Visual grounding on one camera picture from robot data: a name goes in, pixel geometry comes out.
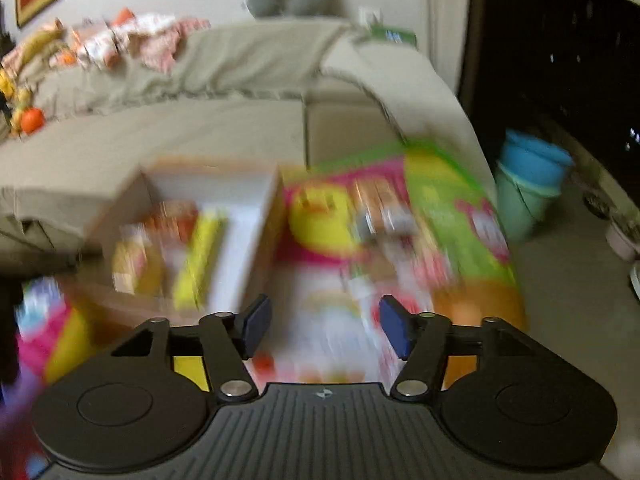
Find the tiled floor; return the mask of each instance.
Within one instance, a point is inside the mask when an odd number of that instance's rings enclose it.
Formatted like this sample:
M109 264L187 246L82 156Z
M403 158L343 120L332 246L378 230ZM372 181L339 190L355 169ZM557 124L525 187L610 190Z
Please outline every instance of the tiled floor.
M618 406L618 429L602 460L623 480L640 480L640 303L630 265L604 238L569 186L547 224L512 247L530 334L596 379Z

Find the yellow package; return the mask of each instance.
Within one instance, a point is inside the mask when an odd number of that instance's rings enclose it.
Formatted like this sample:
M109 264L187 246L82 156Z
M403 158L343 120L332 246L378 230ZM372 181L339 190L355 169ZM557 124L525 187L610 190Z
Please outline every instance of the yellow package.
M113 285L128 294L159 295L164 279L164 259L140 228L119 241L111 261Z
M189 252L175 280L172 298L178 309L202 307L207 299L210 268L218 255L226 219L201 214L191 235Z

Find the cardboard box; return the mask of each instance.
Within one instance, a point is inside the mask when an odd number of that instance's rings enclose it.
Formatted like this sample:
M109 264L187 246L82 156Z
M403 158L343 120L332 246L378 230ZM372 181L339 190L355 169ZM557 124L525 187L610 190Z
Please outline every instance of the cardboard box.
M121 227L139 222L164 200L193 200L200 210L223 210L228 217L204 309L178 311L170 298L125 294L113 287L111 259ZM100 247L104 261L82 266L74 276L60 278L60 285L85 316L103 324L133 327L166 317L185 325L214 312L237 313L264 291L284 214L276 165L164 160L140 169L89 227L86 244Z

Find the blue bucket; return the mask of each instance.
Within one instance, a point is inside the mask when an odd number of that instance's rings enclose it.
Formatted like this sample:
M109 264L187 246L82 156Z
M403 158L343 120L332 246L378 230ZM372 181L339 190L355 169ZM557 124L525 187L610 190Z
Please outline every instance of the blue bucket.
M507 240L526 240L536 224L545 219L546 209L560 190L534 186L520 179L498 162L495 174L498 190L498 217Z
M535 186L559 189L567 170L574 164L562 148L514 130L507 130L507 141L500 155L502 166Z

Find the clutter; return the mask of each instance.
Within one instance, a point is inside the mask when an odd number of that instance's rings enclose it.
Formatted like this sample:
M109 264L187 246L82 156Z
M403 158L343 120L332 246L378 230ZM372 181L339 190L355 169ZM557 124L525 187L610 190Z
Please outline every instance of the clutter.
M14 384L0 384L0 465L8 480L37 478L49 465L30 425L31 405L47 385L97 350L91 328L56 280L41 278L23 288L16 311L20 371Z
M185 18L156 13L140 14L119 25L107 27L95 25L88 38L80 36L76 41L75 52L78 62L83 66L94 64L102 70L110 70L119 62L123 52L163 73L170 72L175 64L174 54L181 38L194 30L209 28L207 20Z
M21 41L10 53L2 58L2 68L12 81L16 81L22 69L49 43L59 40L65 32L60 20L47 23Z
M519 297L506 242L479 187L430 144L378 153L285 188L288 223L267 290L282 314L274 312L248 366L259 388L390 387L403 363L382 331L385 294L412 314L432 312L441 290L476 283L486 284L487 301L494 290Z
M263 291L284 224L276 166L158 162L139 171L88 230L87 262L62 289L98 325L151 317L197 323Z

